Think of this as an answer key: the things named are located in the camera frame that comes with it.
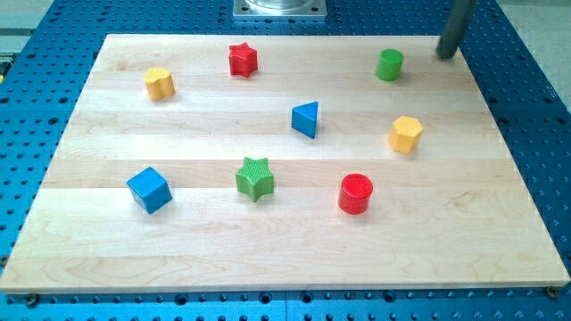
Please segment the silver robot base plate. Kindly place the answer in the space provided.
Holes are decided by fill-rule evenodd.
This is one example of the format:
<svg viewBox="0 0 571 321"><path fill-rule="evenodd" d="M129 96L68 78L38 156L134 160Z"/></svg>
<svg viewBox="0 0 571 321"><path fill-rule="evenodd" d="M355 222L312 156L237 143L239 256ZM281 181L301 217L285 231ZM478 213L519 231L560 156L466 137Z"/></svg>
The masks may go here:
<svg viewBox="0 0 571 321"><path fill-rule="evenodd" d="M239 19L316 18L327 16L325 0L233 0Z"/></svg>

